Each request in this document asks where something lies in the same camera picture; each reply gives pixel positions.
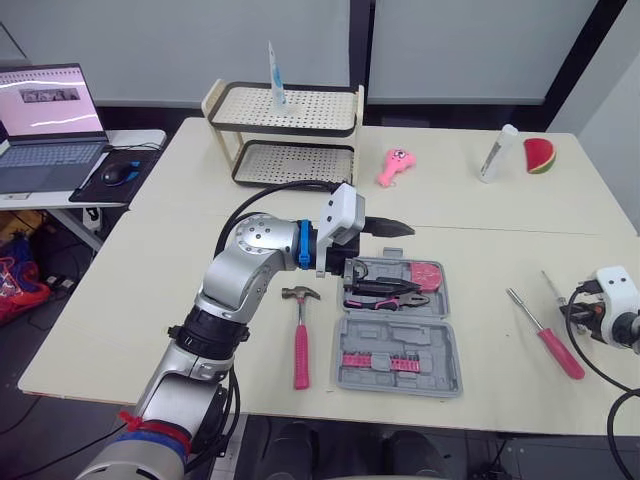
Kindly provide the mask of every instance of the watermelon slice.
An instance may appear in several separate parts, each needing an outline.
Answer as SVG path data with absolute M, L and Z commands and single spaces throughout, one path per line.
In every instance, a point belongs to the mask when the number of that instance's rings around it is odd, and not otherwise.
M 524 141 L 527 154 L 527 172 L 544 173 L 556 161 L 556 149 L 553 143 L 545 138 L 528 138 Z

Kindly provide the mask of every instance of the white desk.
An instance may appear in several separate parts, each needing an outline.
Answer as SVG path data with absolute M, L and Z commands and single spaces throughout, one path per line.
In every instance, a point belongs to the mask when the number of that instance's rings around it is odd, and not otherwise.
M 166 328 L 181 324 L 192 306 L 224 220 L 194 208 L 126 213 L 21 378 L 20 388 L 61 397 L 136 402 L 167 345 Z M 251 338 L 238 348 L 243 411 L 603 435 L 604 416 L 619 392 L 588 370 L 584 380 L 570 380 L 504 289 L 514 287 L 566 341 L 540 270 L 545 269 L 567 294 L 604 265 L 623 264 L 640 279 L 638 239 L 416 230 L 413 237 L 397 239 L 363 235 L 361 253 L 381 255 L 384 246 L 398 246 L 407 258 L 444 265 L 451 302 L 447 321 L 458 344 L 462 396 L 443 400 L 338 388 L 333 380 L 334 327 L 341 316 L 338 280 L 296 271 L 276 275 L 250 324 Z M 295 302 L 280 298 L 281 287 L 294 285 L 308 285 L 322 295 L 321 302 L 308 304 L 312 387 L 300 392 L 292 388 Z M 579 341 L 604 371 L 630 385 L 640 383 L 637 356 L 584 337 Z M 620 411 L 616 432 L 639 434 L 639 415 L 640 404 L 628 402 Z
M 476 177 L 497 132 L 364 127 L 356 187 L 371 215 L 412 225 L 636 235 L 576 138 L 536 135 L 549 138 L 557 149 L 556 165 L 548 173 L 527 174 L 519 145 L 501 166 L 496 182 L 485 185 Z M 413 152 L 418 164 L 397 176 L 395 187 L 383 189 L 375 177 L 384 153 L 394 147 Z M 233 182 L 206 121 L 190 118 L 131 209 L 153 212 L 172 206 L 228 215 L 256 191 Z M 321 198 L 321 194 L 280 192 L 261 200 L 255 209 L 283 218 L 317 220 Z
M 152 142 L 162 146 L 167 138 L 162 130 L 108 130 L 106 133 L 109 143 L 113 146 L 139 145 L 146 142 Z M 0 148 L 6 148 L 7 145 L 7 142 L 4 142 Z M 107 154 L 103 154 L 93 170 L 98 168 L 106 157 Z M 99 250 L 102 246 L 102 240 L 85 228 L 82 222 L 68 213 L 66 209 L 118 207 L 122 204 L 70 202 L 69 197 L 72 193 L 73 191 L 34 192 L 29 194 L 27 198 L 23 198 L 24 195 L 22 194 L 0 194 L 0 210 L 47 210 L 91 248 Z

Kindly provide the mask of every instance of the perforated shelf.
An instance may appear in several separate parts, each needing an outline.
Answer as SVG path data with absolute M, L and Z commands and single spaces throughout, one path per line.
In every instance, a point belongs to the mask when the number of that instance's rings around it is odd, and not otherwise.
M 219 130 L 347 137 L 356 125 L 356 92 L 348 87 L 285 85 L 287 110 L 274 111 L 271 85 L 233 82 L 208 116 Z
M 295 180 L 351 182 L 353 149 L 338 145 L 247 142 L 233 179 L 243 185 L 277 185 Z

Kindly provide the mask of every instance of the laptop screen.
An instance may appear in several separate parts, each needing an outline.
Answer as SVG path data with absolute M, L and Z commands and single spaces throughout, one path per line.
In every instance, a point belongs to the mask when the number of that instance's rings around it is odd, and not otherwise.
M 0 121 L 9 137 L 102 131 L 78 65 L 0 72 Z

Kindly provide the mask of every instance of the red bag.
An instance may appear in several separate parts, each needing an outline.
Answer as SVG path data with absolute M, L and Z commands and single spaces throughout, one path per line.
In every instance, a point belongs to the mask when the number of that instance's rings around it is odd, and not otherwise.
M 0 258 L 0 325 L 44 303 L 51 295 L 49 287 L 38 280 L 38 265 L 31 259 L 26 260 L 26 255 L 22 259 L 21 255 L 17 256 Z

